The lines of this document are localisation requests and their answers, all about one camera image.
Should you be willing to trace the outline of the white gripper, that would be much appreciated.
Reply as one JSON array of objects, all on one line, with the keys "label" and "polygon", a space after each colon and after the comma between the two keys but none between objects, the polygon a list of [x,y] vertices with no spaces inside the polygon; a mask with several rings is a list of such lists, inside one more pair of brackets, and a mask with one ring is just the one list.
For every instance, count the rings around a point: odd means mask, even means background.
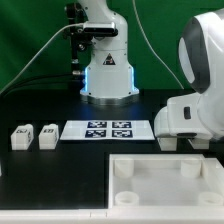
[{"label": "white gripper", "polygon": [[198,93],[171,97],[154,120],[154,134],[158,138],[198,138],[210,140],[212,134],[199,119]]}]

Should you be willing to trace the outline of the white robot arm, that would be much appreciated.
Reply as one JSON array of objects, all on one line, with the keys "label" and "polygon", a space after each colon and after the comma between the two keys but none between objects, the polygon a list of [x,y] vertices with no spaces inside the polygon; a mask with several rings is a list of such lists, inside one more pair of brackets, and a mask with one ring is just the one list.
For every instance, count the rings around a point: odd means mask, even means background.
[{"label": "white robot arm", "polygon": [[[81,95],[100,103],[139,94],[127,59],[126,20],[111,11],[106,0],[78,0],[87,15],[83,31],[93,36],[91,62]],[[172,97],[154,121],[159,138],[224,137],[224,8],[192,17],[178,49],[182,71],[195,90]]]}]

